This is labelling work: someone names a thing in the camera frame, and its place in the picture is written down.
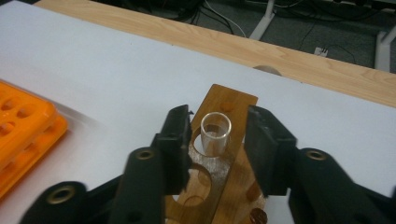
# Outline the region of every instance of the wooden holder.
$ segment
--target wooden holder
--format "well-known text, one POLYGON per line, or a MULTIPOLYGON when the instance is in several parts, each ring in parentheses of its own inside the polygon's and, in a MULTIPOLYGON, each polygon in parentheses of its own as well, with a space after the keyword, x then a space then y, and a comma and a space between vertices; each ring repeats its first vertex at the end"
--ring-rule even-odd
POLYGON ((257 100, 256 96, 220 85, 211 87, 191 122, 189 154, 193 166, 189 185, 177 200, 172 196, 165 198, 168 224, 240 223, 252 208, 263 208, 264 199, 260 193, 257 199, 247 197, 255 179, 245 150, 241 148, 248 106, 255 105, 257 100), (225 114, 233 128, 224 154, 207 157, 193 144, 200 135, 202 118, 215 111, 225 114))

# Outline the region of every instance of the wooden tabletop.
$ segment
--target wooden tabletop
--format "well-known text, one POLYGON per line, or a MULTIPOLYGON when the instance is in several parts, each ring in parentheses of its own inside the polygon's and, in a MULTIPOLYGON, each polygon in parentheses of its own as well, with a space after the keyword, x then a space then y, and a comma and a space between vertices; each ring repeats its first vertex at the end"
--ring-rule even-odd
POLYGON ((41 0, 35 5, 245 66, 269 65, 283 77, 396 107, 396 75, 391 73, 88 0, 41 0))

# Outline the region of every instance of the orange plastic rack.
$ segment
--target orange plastic rack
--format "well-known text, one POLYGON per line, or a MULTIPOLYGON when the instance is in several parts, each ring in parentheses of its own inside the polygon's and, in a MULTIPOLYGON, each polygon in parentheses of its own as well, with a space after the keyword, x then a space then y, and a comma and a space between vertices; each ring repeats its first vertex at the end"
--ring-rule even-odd
POLYGON ((0 82, 0 199, 66 129, 53 104, 0 82))

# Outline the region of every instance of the white table surface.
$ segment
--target white table surface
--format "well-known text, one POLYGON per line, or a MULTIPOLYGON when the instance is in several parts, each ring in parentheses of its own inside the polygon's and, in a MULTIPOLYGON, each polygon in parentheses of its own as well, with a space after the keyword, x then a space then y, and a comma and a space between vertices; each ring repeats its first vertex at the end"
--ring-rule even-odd
MULTIPOLYGON (((93 189, 120 175, 169 109, 196 111, 213 83, 258 96, 298 147, 329 152, 360 185, 389 196, 396 184, 396 108, 42 8, 0 7, 0 78, 51 100, 69 122, 61 144, 0 203, 0 223, 18 223, 53 184, 93 189)), ((270 197, 270 223, 290 222, 285 199, 270 197)))

